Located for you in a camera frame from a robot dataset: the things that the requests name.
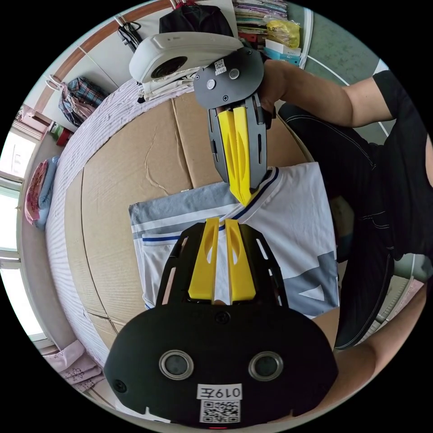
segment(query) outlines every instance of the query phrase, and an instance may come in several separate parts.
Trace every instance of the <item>gray triangle print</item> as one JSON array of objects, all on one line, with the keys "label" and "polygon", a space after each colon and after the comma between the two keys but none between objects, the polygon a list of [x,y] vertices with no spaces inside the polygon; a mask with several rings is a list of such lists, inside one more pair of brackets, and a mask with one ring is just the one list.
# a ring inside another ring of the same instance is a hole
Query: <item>gray triangle print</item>
[{"label": "gray triangle print", "polygon": [[[320,316],[338,307],[338,270],[334,252],[318,256],[318,262],[318,267],[284,280],[290,308],[311,317]],[[319,286],[323,290],[323,300],[305,293]]]}]

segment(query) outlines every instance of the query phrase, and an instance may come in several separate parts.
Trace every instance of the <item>white t-shirt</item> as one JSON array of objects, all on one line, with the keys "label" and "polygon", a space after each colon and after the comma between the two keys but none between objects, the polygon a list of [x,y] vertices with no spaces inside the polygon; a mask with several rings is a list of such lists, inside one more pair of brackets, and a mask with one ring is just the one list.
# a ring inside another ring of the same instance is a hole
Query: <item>white t-shirt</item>
[{"label": "white t-shirt", "polygon": [[221,221],[215,299],[229,303],[223,221],[231,218],[264,235],[292,309],[314,318],[339,305],[334,227],[316,162],[271,168],[247,207],[221,182],[136,203],[129,213],[147,308],[155,306],[164,266],[181,232],[212,217]]}]

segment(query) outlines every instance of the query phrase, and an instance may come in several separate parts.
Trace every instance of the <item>tissue box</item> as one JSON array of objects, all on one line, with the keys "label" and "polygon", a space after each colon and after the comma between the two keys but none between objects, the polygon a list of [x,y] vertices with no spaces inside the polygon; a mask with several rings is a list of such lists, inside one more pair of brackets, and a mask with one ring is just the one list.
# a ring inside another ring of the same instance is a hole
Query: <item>tissue box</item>
[{"label": "tissue box", "polygon": [[264,48],[264,53],[272,60],[284,60],[286,62],[292,63],[296,66],[299,66],[299,63],[301,61],[300,55],[294,55],[294,54],[282,54],[278,51],[271,50],[268,47]]},{"label": "tissue box", "polygon": [[279,54],[289,54],[289,55],[294,55],[296,57],[301,56],[300,48],[289,48],[288,46],[280,44],[279,42],[272,41],[270,39],[266,40],[265,47],[269,48],[270,50],[276,51]]}]

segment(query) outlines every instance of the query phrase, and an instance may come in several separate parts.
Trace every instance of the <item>plaid bag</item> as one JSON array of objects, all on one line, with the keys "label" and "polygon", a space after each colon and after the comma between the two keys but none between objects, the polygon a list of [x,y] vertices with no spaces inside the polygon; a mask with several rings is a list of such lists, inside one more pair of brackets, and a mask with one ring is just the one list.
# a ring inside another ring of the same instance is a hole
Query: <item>plaid bag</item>
[{"label": "plaid bag", "polygon": [[79,127],[109,95],[104,89],[85,77],[68,84],[52,79],[61,91],[59,108],[66,119]]}]

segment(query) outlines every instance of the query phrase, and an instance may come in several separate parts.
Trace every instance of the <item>qr code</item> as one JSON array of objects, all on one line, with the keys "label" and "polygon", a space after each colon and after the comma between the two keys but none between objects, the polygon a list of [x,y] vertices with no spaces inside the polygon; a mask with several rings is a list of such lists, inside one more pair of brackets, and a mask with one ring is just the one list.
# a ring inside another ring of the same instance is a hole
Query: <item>qr code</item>
[{"label": "qr code", "polygon": [[222,74],[223,72],[226,72],[227,68],[224,64],[224,59],[218,60],[215,62],[215,75]]},{"label": "qr code", "polygon": [[202,400],[200,422],[212,424],[240,422],[240,400]]}]

